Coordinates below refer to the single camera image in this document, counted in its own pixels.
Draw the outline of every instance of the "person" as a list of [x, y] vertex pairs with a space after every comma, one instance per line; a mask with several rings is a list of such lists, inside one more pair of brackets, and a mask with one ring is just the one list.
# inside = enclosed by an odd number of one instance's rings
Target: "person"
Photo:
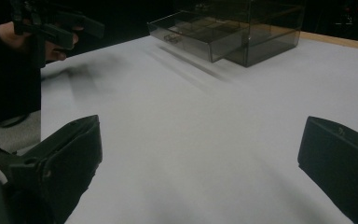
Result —
[[[15, 35], [9, 15], [0, 15], [0, 121], [38, 111], [41, 106], [40, 69], [31, 64], [32, 35]], [[74, 44], [77, 41], [78, 36], [74, 33]], [[66, 55], [60, 48], [46, 42], [46, 60], [65, 60]]]

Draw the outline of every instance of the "clear plastic box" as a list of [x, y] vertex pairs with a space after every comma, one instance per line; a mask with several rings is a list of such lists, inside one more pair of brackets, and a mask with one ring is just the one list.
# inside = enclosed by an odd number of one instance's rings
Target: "clear plastic box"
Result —
[[149, 22], [152, 36], [209, 62], [251, 66], [294, 48], [305, 0], [177, 1], [180, 11]]

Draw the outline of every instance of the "person's hand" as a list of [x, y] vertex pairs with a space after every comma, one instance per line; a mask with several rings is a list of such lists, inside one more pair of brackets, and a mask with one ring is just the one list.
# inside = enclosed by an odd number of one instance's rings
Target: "person's hand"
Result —
[[[83, 30], [82, 27], [74, 27], [76, 31]], [[74, 33], [74, 44], [79, 41], [79, 37]], [[66, 54], [62, 52], [62, 47], [46, 41], [46, 61], [63, 61], [66, 59]]]
[[14, 23], [12, 21], [0, 24], [1, 40], [11, 49], [16, 50], [17, 52], [29, 52], [28, 36], [30, 35], [31, 34], [28, 33], [24, 33], [23, 35], [16, 35], [14, 33]]
[[[83, 30], [81, 27], [75, 27], [74, 30]], [[0, 24], [0, 38], [10, 48], [17, 52], [29, 53], [29, 36], [31, 34], [24, 33], [23, 35], [16, 35], [14, 33], [14, 23], [8, 22]], [[78, 42], [78, 36], [74, 33], [74, 44]], [[66, 59], [66, 54], [62, 51], [60, 46], [46, 41], [46, 61], [63, 61]]]

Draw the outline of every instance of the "white table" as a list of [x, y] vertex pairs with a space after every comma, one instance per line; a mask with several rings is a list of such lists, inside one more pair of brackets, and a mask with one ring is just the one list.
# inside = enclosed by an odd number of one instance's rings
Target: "white table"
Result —
[[351, 223], [296, 158], [308, 116], [358, 131], [358, 49], [300, 39], [245, 68], [148, 36], [42, 73], [42, 139], [101, 122], [103, 163], [67, 223]]

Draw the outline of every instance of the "dark background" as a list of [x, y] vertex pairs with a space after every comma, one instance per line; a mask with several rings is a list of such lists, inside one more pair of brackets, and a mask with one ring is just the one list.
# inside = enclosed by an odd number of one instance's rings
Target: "dark background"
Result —
[[[0, 14], [9, 13], [9, 0], [0, 0]], [[146, 23], [175, 12], [175, 0], [50, 0], [82, 11], [105, 25], [103, 39], [79, 33], [69, 56], [148, 35]], [[358, 0], [308, 0], [303, 31], [358, 40]]]

